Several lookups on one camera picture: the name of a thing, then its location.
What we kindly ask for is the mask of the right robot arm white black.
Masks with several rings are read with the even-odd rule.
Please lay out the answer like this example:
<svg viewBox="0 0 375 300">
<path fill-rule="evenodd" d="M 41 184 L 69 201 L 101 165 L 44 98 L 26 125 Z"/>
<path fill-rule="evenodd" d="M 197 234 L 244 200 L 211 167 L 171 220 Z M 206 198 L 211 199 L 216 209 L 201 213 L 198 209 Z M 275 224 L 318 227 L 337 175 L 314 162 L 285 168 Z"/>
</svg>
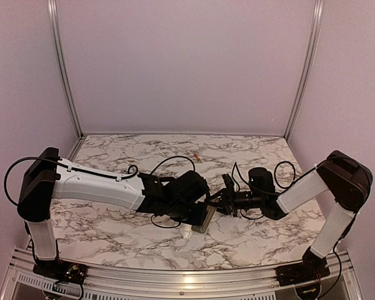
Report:
<svg viewBox="0 0 375 300">
<path fill-rule="evenodd" d="M 248 191 L 236 191 L 233 178 L 226 176 L 224 189 L 214 195 L 210 205 L 224 214 L 258 209 L 265 218 L 277 221 L 322 194 L 333 198 L 319 234 L 297 266 L 303 280 L 312 279 L 325 265 L 326 256 L 345 237 L 368 200 L 373 183 L 370 169 L 341 151 L 333 151 L 280 192 L 274 174 L 266 168 L 252 168 L 248 176 Z"/>
</svg>

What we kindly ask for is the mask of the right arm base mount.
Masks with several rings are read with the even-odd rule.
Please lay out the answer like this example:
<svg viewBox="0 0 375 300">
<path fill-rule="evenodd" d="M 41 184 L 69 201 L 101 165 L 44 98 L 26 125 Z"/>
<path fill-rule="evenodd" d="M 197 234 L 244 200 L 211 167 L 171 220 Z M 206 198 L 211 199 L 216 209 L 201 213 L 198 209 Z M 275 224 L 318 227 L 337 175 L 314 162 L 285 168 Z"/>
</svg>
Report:
<svg viewBox="0 0 375 300">
<path fill-rule="evenodd" d="M 315 255 L 309 247 L 302 256 L 302 261 L 279 266 L 275 269 L 280 286 L 301 284 L 330 275 L 326 258 Z"/>
</svg>

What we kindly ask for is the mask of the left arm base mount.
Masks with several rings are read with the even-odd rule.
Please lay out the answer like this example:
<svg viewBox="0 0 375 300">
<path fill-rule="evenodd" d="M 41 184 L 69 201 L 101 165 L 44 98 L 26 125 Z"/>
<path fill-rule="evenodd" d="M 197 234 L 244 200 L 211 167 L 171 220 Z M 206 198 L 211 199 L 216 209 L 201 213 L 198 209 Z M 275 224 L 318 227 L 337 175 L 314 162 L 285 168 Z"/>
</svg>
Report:
<svg viewBox="0 0 375 300">
<path fill-rule="evenodd" d="M 81 263 L 65 261 L 58 257 L 52 261 L 36 259 L 33 272 L 59 282 L 83 284 L 87 273 L 87 266 Z"/>
</svg>

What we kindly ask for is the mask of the grey white remote control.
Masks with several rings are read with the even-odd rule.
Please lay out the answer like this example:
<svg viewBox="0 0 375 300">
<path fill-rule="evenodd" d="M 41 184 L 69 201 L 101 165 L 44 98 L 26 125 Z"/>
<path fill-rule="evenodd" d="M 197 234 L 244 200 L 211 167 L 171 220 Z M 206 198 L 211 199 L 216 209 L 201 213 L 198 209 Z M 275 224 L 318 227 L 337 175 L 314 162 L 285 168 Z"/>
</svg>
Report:
<svg viewBox="0 0 375 300">
<path fill-rule="evenodd" d="M 216 207 L 214 206 L 208 206 L 206 208 L 205 212 L 205 218 L 200 226 L 192 226 L 191 229 L 193 232 L 199 233 L 199 234 L 205 234 L 208 230 L 208 227 L 210 225 L 210 222 L 214 216 L 214 213 L 216 212 Z"/>
</svg>

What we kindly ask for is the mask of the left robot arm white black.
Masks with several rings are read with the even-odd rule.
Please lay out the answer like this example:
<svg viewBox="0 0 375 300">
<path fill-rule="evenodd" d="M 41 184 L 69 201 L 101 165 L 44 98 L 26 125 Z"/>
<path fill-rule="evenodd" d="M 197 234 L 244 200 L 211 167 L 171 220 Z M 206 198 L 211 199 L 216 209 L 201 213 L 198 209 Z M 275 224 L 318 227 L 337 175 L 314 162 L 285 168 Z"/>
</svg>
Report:
<svg viewBox="0 0 375 300">
<path fill-rule="evenodd" d="M 206 218 L 209 187 L 194 170 L 177 178 L 138 170 L 117 174 L 74 164 L 58 154 L 58 149 L 49 147 L 32 159 L 17 205 L 29 229 L 34 253 L 53 278 L 61 278 L 67 270 L 66 263 L 58 258 L 50 213 L 53 199 L 112 204 L 192 226 L 202 225 Z"/>
</svg>

